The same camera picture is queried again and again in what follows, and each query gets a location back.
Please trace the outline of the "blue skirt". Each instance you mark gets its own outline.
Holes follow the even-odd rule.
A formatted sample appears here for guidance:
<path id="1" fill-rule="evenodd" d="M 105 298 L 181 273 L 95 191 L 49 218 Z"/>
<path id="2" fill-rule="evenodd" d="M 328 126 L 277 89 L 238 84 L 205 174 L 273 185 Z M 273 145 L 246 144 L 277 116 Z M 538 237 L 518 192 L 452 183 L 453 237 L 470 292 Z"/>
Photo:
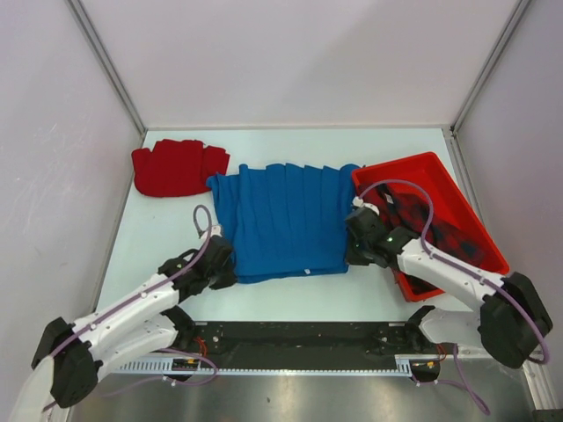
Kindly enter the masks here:
<path id="1" fill-rule="evenodd" d="M 346 273 L 355 164 L 246 164 L 208 178 L 216 217 L 234 248 L 242 284 Z"/>

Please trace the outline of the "red pleated skirt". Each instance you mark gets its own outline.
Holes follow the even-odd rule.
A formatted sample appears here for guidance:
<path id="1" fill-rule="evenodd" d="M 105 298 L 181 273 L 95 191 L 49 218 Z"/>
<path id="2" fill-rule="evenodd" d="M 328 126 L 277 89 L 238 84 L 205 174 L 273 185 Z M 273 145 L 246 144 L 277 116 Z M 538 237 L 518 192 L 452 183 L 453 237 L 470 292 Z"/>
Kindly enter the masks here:
<path id="1" fill-rule="evenodd" d="M 208 178 L 224 175 L 230 154 L 199 140 L 163 139 L 131 153 L 136 190 L 153 198 L 194 196 L 209 191 Z"/>

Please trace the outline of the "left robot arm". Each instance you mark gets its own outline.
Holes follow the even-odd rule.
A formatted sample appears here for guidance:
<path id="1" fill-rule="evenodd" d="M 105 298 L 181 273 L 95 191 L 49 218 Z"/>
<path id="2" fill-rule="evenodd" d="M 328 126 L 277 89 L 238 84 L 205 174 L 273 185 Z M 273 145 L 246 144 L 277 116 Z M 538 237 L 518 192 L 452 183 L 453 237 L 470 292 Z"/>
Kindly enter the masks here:
<path id="1" fill-rule="evenodd" d="M 57 317 L 44 329 L 32 365 L 54 361 L 51 403 L 69 408 L 86 398 L 106 376 L 147 353 L 188 349 L 194 320 L 180 307 L 205 288 L 236 283 L 233 248 L 220 235 L 166 260 L 137 290 L 115 304 L 72 323 Z"/>

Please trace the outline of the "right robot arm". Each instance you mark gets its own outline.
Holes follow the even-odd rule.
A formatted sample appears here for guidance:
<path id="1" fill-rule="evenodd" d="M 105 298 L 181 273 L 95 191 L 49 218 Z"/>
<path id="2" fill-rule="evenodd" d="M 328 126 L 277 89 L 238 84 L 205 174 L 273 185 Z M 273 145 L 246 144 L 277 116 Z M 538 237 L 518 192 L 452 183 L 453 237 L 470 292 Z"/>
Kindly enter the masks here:
<path id="1" fill-rule="evenodd" d="M 388 230 L 375 207 L 356 208 L 345 220 L 348 250 L 363 265 L 375 264 L 424 280 L 455 297 L 465 311 L 429 308 L 406 330 L 406 343 L 425 353 L 436 343 L 482 347 L 502 365 L 519 368 L 543 350 L 553 322 L 531 280 L 518 272 L 492 273 L 439 250 L 410 229 Z"/>

